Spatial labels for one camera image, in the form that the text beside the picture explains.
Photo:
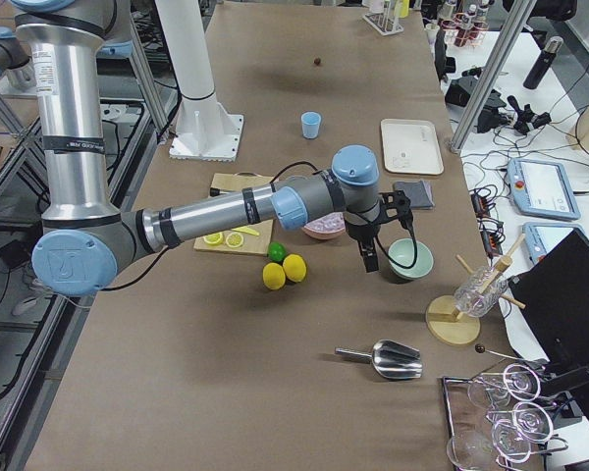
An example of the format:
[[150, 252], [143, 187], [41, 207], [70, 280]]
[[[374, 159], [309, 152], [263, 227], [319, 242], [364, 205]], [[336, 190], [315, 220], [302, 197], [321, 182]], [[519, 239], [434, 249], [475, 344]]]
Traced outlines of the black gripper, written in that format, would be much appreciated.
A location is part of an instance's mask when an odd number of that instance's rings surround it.
[[379, 233], [379, 227], [349, 211], [344, 212], [344, 221], [348, 235], [358, 243], [360, 254], [363, 255], [365, 271], [377, 272], [378, 256], [375, 249], [375, 236]]

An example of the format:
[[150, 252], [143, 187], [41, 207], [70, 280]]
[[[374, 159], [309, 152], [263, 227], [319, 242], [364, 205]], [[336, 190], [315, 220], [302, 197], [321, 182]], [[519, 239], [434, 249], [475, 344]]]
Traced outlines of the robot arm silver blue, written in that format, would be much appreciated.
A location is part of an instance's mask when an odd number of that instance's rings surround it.
[[31, 264], [66, 296], [111, 289], [135, 261], [186, 240], [277, 220], [299, 229], [343, 214], [367, 271], [378, 267], [379, 169], [366, 146], [339, 150], [327, 170], [247, 187], [190, 205], [124, 212], [110, 200], [96, 57], [132, 50], [126, 1], [18, 1], [16, 36], [30, 48], [50, 203]]

